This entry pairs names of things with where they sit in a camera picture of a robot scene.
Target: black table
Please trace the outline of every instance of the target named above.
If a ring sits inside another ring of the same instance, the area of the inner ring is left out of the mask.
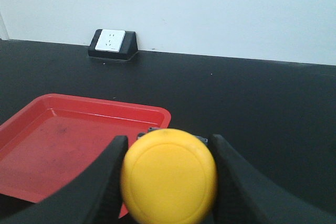
[[[0,123],[34,98],[71,94],[160,106],[170,127],[223,135],[252,165],[336,214],[336,66],[0,40]]]

